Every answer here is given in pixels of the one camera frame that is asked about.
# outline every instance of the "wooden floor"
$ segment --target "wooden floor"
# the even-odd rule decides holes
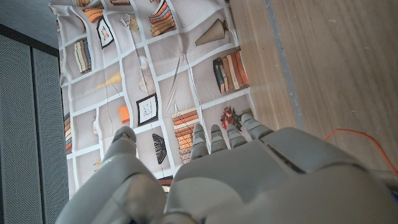
[[[259,121],[373,136],[398,166],[398,1],[230,1]],[[363,137],[329,140],[388,170]]]

